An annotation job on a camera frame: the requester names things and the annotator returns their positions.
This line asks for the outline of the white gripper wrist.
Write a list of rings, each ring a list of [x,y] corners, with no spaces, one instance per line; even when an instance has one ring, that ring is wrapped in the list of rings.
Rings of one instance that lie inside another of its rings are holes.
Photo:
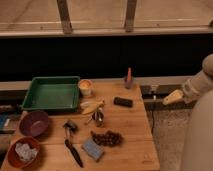
[[[206,74],[204,71],[200,71],[182,85],[183,92],[181,90],[173,91],[163,99],[163,104],[169,105],[179,102],[182,99],[184,99],[186,103],[190,103],[199,99],[211,89],[213,89],[213,76]]]

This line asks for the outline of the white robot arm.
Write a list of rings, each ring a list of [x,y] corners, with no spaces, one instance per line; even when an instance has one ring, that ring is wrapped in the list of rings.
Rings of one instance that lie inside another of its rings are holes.
[[[163,104],[196,104],[185,136],[180,171],[213,171],[213,54],[196,75],[163,99]]]

